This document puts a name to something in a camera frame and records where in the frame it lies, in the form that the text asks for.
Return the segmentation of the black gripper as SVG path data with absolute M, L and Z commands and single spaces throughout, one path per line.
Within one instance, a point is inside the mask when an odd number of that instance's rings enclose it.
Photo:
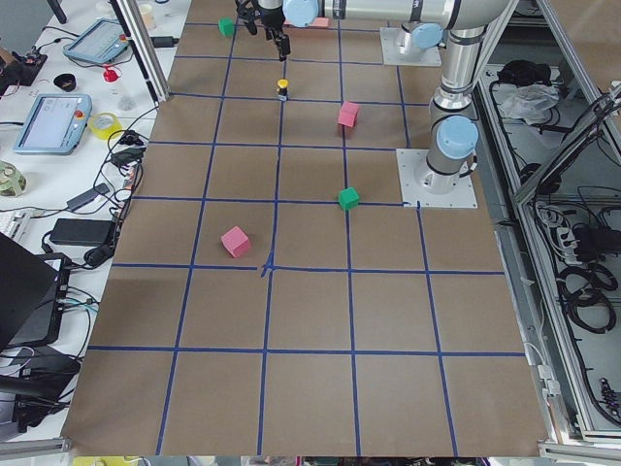
M 282 26 L 284 25 L 282 7 L 272 9 L 261 7 L 260 13 L 266 41 L 273 40 L 271 29 L 276 30 L 274 42 L 278 50 L 278 60 L 285 61 L 290 54 L 290 39 L 289 36 L 282 31 Z

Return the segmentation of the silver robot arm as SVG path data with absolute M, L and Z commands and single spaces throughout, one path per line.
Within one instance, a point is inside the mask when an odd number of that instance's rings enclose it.
M 412 54 L 415 50 L 428 50 L 441 42 L 443 32 L 437 23 L 404 22 L 395 45 L 402 55 Z
M 512 1 L 239 1 L 237 15 L 250 34 L 260 21 L 266 39 L 275 44 L 278 59 L 290 53 L 285 23 L 307 27 L 320 17 L 336 20 L 394 20 L 436 24 L 447 33 L 440 80 L 430 100 L 430 147 L 413 171 L 424 191 L 451 192 L 474 155 L 478 130 L 468 118 L 477 68 L 486 63 L 483 42 L 488 26 L 514 9 Z

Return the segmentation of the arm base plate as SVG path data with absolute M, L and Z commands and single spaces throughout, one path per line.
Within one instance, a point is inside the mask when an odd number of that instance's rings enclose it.
M 399 54 L 395 45 L 399 30 L 400 27 L 382 27 L 379 29 L 384 65 L 433 68 L 441 66 L 439 45 L 428 50 L 415 50 L 412 54 Z
M 402 203 L 409 208 L 476 209 L 471 176 L 464 162 L 457 174 L 440 175 L 427 164 L 427 150 L 397 149 L 397 168 Z

